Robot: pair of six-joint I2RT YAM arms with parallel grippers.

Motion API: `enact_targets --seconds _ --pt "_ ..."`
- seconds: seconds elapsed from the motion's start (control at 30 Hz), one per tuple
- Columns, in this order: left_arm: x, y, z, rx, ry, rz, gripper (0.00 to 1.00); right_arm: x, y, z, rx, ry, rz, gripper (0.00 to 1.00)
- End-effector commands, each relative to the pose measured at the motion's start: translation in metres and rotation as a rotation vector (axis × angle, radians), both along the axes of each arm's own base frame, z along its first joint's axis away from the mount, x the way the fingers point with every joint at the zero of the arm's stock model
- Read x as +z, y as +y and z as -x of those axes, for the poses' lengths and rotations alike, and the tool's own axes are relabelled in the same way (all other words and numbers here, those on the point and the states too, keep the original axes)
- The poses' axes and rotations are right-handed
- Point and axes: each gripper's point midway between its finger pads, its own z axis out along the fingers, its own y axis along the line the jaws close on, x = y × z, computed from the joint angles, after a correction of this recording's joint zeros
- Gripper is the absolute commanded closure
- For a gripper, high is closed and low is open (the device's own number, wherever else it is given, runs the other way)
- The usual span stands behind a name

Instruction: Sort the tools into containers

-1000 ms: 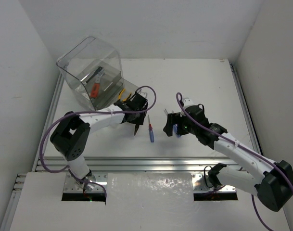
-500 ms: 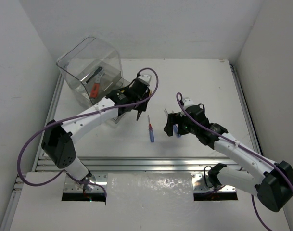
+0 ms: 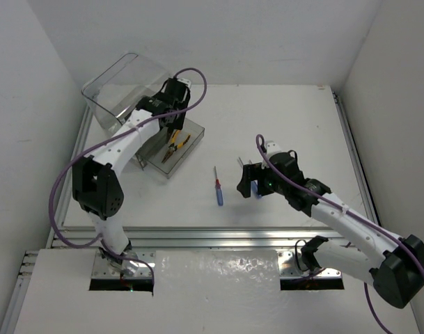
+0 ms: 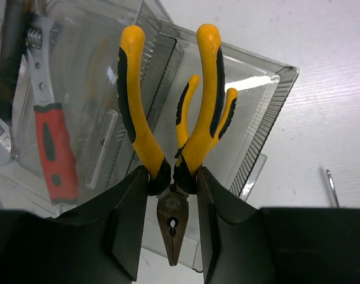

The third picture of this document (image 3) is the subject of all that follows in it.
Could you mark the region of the yellow black needle-nose pliers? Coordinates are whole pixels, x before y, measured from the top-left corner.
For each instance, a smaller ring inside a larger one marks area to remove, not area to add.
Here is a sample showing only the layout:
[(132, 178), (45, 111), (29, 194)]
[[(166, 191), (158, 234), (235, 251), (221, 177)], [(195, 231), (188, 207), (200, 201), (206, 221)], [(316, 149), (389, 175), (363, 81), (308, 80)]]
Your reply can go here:
[(182, 130), (176, 130), (172, 137), (170, 137), (168, 142), (168, 148), (165, 152), (165, 155), (162, 159), (162, 163), (165, 164), (174, 153), (180, 150), (184, 145), (186, 145), (191, 138), (191, 134), (187, 134)]

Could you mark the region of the clear plastic pull-out drawer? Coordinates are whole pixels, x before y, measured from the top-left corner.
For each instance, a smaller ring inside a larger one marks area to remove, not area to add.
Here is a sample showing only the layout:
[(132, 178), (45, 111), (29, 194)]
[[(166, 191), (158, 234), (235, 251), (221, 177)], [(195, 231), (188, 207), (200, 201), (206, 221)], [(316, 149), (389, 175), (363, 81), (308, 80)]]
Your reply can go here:
[(182, 131), (191, 134), (191, 138), (188, 143), (174, 153), (165, 164), (162, 163), (162, 159), (168, 148), (168, 142), (166, 142), (166, 128), (146, 141), (136, 154), (141, 168), (144, 169), (149, 166), (169, 179), (200, 143), (204, 136), (205, 128), (186, 118)]

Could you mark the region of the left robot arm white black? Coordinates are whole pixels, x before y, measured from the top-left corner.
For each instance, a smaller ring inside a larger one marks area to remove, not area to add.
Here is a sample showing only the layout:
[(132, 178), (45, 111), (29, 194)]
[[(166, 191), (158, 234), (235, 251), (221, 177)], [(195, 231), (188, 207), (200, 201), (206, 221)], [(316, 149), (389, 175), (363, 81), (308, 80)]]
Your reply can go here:
[(91, 217), (102, 236), (105, 251), (122, 255), (129, 247), (118, 212), (124, 202), (120, 174), (128, 161), (163, 129), (166, 139), (183, 128), (185, 114), (172, 111), (188, 107), (191, 82), (172, 77), (152, 96), (137, 102), (125, 123), (114, 134), (119, 139), (81, 157), (72, 167), (72, 197)]

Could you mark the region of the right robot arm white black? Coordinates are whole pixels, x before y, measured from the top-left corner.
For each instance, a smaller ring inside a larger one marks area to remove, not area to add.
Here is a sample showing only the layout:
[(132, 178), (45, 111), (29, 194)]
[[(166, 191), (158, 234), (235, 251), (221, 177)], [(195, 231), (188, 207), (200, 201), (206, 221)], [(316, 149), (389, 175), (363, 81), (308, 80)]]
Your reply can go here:
[(326, 184), (305, 177), (293, 150), (275, 151), (268, 160), (246, 164), (237, 190), (251, 196), (277, 193), (298, 212), (319, 221), (354, 245), (349, 250), (323, 236), (313, 237), (301, 247), (307, 271), (322, 267), (340, 270), (364, 283), (395, 308), (403, 309), (424, 286), (424, 243), (411, 234), (401, 237), (374, 224), (350, 209)]

